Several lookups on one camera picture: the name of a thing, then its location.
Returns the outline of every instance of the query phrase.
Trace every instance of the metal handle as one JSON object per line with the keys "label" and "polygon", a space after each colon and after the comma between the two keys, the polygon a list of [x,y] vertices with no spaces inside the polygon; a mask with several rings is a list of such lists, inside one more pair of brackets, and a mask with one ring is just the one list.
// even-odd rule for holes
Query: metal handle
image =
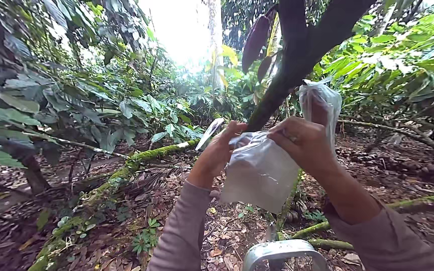
{"label": "metal handle", "polygon": [[251,271],[262,260],[282,259],[298,256],[311,256],[312,269],[314,271],[324,271],[326,269],[326,259],[317,252],[307,241],[301,239],[283,240],[275,242],[259,243],[252,246],[244,258],[242,271]]}

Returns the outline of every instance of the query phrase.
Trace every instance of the clear plastic bag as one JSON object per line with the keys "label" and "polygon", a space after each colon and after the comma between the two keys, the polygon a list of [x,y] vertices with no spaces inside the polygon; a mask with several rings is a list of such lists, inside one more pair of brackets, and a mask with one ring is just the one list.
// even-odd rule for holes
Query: clear plastic bag
{"label": "clear plastic bag", "polygon": [[269,212],[281,211],[299,166],[267,134],[267,131],[245,132],[230,141],[236,149],[226,169],[221,202],[241,201]]}
{"label": "clear plastic bag", "polygon": [[341,113],[342,98],[337,91],[325,85],[329,81],[330,78],[319,82],[304,80],[307,85],[299,87],[299,104],[306,120],[326,127],[326,136],[335,153],[334,133]]}

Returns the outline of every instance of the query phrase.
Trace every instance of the long sleeve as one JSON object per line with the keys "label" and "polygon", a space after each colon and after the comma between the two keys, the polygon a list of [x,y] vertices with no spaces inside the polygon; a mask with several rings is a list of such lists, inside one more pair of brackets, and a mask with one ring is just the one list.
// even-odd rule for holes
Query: long sleeve
{"label": "long sleeve", "polygon": [[203,223],[211,199],[209,190],[184,183],[147,270],[200,270]]}
{"label": "long sleeve", "polygon": [[342,221],[332,205],[324,214],[336,235],[354,246],[366,270],[434,271],[434,249],[396,211],[383,206],[376,217],[357,225]]}

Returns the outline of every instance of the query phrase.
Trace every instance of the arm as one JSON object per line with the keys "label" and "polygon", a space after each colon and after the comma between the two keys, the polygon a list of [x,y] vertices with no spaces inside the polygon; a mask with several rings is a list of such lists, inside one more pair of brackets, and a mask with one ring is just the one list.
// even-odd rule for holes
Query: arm
{"label": "arm", "polygon": [[291,117],[272,128],[269,138],[326,190],[330,225],[353,244],[367,270],[434,270],[434,250],[339,165],[325,133],[320,124]]}
{"label": "arm", "polygon": [[212,181],[231,158],[229,140],[245,127],[232,120],[200,155],[166,221],[147,270],[200,270],[203,223],[212,199]]}

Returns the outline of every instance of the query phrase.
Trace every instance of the cacao pod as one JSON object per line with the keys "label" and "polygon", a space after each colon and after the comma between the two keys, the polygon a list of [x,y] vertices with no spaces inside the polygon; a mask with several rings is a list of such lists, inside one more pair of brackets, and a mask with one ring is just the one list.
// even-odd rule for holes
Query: cacao pod
{"label": "cacao pod", "polygon": [[242,53],[242,71],[247,73],[250,65],[257,60],[262,46],[266,44],[267,34],[269,32],[269,19],[261,15],[252,25],[249,36],[245,40],[244,52]]}

